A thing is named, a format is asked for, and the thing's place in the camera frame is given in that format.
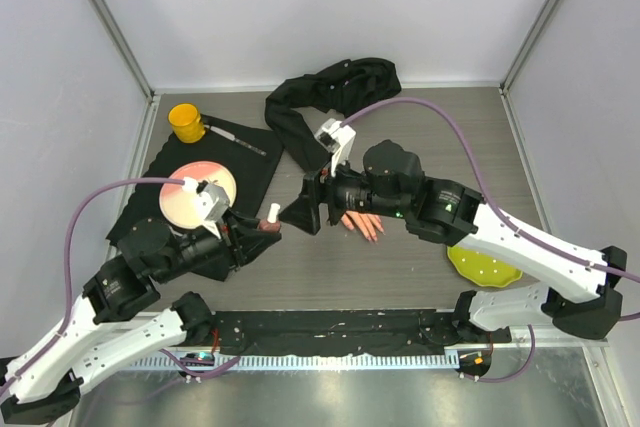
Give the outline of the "nail polish bottle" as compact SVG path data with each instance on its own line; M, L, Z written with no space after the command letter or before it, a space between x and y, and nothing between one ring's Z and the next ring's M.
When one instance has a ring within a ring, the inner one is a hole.
M281 231L281 222L276 220L270 222L268 219L261 219L258 225L258 229L262 232L275 234Z

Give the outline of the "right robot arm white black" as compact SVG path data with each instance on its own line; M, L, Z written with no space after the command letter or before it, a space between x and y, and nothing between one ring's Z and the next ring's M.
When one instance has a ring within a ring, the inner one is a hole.
M535 278L525 288L462 293L451 318L460 340L526 324L552 324L575 337L601 340L622 320L623 297L615 286L626 265L623 250L582 248L511 219L481 193L427 176L416 154L390 140L369 148L363 167L357 172L347 162L327 163L306 174L281 220L315 235L322 206L332 225L348 211L397 218L423 241L459 246Z

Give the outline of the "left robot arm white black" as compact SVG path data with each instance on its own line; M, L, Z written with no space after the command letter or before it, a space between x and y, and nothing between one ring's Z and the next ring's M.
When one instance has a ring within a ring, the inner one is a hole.
M160 298L157 285L187 273L217 281L279 242L278 229L227 214L222 232L204 227L178 234L158 219L138 222L118 243L61 322L27 353L1 361L1 414L7 424L48 424L82 396L134 361L163 348L200 346L213 332L204 299L187 292L140 327L119 330Z

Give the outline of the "white nail polish cap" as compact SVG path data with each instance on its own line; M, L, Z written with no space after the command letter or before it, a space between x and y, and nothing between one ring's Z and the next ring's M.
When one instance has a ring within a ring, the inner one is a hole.
M271 223L274 224L278 221L278 215L280 212L280 208L281 206L278 203L272 203L269 207L268 210L268 214L266 217L266 220Z

